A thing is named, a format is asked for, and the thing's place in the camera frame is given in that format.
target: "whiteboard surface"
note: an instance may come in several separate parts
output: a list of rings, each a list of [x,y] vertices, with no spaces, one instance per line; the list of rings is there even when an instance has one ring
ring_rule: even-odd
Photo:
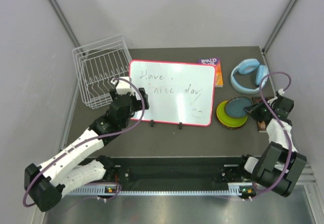
[[[215,68],[208,65],[133,60],[130,77],[148,95],[143,120],[208,126],[212,117]],[[133,119],[140,118],[142,111]]]

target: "cable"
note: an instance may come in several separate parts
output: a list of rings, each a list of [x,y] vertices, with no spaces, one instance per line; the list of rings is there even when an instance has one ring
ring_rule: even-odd
[[[279,117],[275,114],[275,112],[273,111],[273,109],[270,107],[270,105],[269,105],[268,102],[266,101],[266,99],[265,99],[265,97],[264,97],[264,95],[263,95],[263,92],[262,92],[262,82],[263,82],[267,77],[269,77],[269,76],[273,76],[273,75],[275,75],[275,74],[284,74],[284,75],[287,76],[288,79],[289,79],[289,83],[288,83],[287,87],[284,88],[283,91],[286,91],[286,90],[290,87],[290,85],[291,85],[291,83],[292,83],[292,78],[290,77],[289,74],[287,74],[287,73],[285,73],[285,72],[272,72],[272,73],[269,73],[269,74],[267,74],[265,77],[262,78],[262,80],[261,80],[261,82],[260,82],[260,86],[259,86],[259,88],[260,88],[260,95],[261,95],[261,98],[262,98],[264,104],[265,104],[266,107],[268,108],[268,110],[271,112],[271,114],[273,115],[273,117],[278,121],[279,125],[284,129],[284,128],[285,128],[284,125],[282,124],[282,122],[281,122],[281,120],[279,119]],[[292,148],[293,148],[293,143],[292,143],[292,141],[290,140],[290,137],[289,137],[289,135],[288,135],[288,132],[287,132],[286,130],[284,130],[283,132],[284,132],[285,137],[287,138],[287,141],[288,141],[288,155],[287,155],[286,162],[285,162],[285,164],[284,164],[284,166],[283,166],[282,172],[281,172],[281,174],[279,175],[279,177],[277,178],[277,180],[276,180],[276,181],[275,181],[275,182],[274,182],[270,187],[265,188],[265,189],[263,189],[263,190],[258,190],[258,189],[256,188],[256,186],[255,186],[255,183],[253,183],[253,188],[254,188],[256,191],[258,191],[258,194],[257,194],[256,196],[252,197],[252,199],[255,198],[255,197],[257,197],[259,194],[269,192],[269,191],[271,191],[273,188],[275,188],[275,187],[278,185],[278,183],[282,180],[282,178],[284,177],[284,175],[285,175],[285,173],[286,173],[286,171],[287,171],[287,169],[288,169],[288,165],[289,165],[289,162],[290,162],[291,157],[292,157]]]
[[[106,200],[113,200],[122,191],[122,186],[119,183],[116,183],[116,182],[94,182],[94,183],[87,183],[86,185],[99,185],[99,184],[114,184],[114,185],[116,185],[118,187],[117,188],[117,192],[112,197],[110,197],[109,199],[106,199]],[[80,199],[80,200],[76,201],[72,205],[70,205],[60,215],[54,213],[53,209],[51,210],[51,214],[54,216],[55,219],[60,219],[62,216],[64,216],[67,212],[69,212],[76,205],[81,204],[83,201],[89,200],[89,199],[97,199],[97,200],[103,200],[103,201],[105,201],[104,198],[100,198],[100,197],[97,197],[97,196],[87,196],[87,197],[85,197],[83,199]]]
[[[115,135],[120,135],[120,134],[124,134],[132,129],[134,129],[142,120],[142,118],[144,117],[144,111],[145,111],[145,103],[144,103],[144,98],[141,94],[141,92],[136,88],[136,86],[128,81],[128,80],[125,80],[123,78],[114,78],[114,80],[118,80],[118,81],[124,81],[128,84],[131,85],[131,87],[133,87],[133,89],[138,93],[139,97],[141,98],[141,102],[142,102],[142,114],[141,114],[141,117],[139,118],[139,120],[131,127],[125,129],[124,131],[119,131],[119,132],[115,132],[115,133],[110,133],[110,134],[103,134],[103,135],[99,135],[99,136],[96,136],[96,137],[92,137],[92,138],[89,138],[89,139],[86,139],[82,142],[80,142],[79,144],[76,144],[74,148],[71,148],[68,150],[68,153],[70,153],[71,151],[73,151],[75,148],[78,148],[80,147],[81,145],[91,141],[91,140],[94,140],[94,139],[101,139],[101,138],[105,138],[105,137],[110,137],[110,136],[115,136]],[[28,193],[29,191],[31,190],[31,187],[35,184],[35,182],[39,179],[39,177],[45,172],[47,171],[50,167],[52,167],[55,163],[57,163],[59,160],[61,160],[64,156],[66,156],[67,153],[63,153],[62,155],[60,155],[58,158],[56,158],[54,161],[52,161],[49,165],[47,165],[43,170],[41,170],[37,175],[36,177],[30,182],[30,184],[28,185],[27,189],[26,189],[26,192],[24,194],[24,197],[23,197],[23,200],[22,200],[22,204],[24,207],[31,207],[33,205],[35,205],[35,203],[32,203],[32,204],[27,204],[26,203],[26,200],[27,200],[27,196],[28,196]]]

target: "book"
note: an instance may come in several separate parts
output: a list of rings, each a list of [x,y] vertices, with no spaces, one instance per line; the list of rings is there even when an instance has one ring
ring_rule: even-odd
[[[221,68],[221,60],[220,60],[220,58],[199,59],[198,63],[214,66],[215,69],[216,69],[215,87],[223,87],[223,75],[222,75],[222,68]]]
[[[265,99],[268,101],[270,100],[272,97],[266,97]],[[262,101],[262,98],[260,96],[255,96],[252,97],[252,102],[253,104],[257,104],[260,101]],[[258,131],[261,133],[266,133],[267,132],[267,124],[263,121],[263,122],[257,122],[257,127],[258,127]]]

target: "wall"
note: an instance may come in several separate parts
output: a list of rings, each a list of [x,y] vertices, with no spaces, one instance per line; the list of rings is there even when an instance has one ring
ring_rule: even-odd
[[[29,223],[24,169],[57,153],[75,80],[72,43],[47,0],[0,0],[1,223]]]
[[[84,45],[122,33],[129,48],[264,46],[289,0],[57,0]]]
[[[324,0],[299,0],[268,52],[272,70],[293,79],[287,96],[295,101],[293,133],[311,163],[324,195]],[[277,77],[285,86],[285,79]]]

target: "white wire rack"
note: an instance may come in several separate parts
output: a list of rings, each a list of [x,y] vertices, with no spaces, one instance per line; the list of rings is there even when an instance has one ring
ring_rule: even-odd
[[[131,56],[122,35],[72,50],[82,102],[92,109],[111,103],[114,77],[128,76]]]

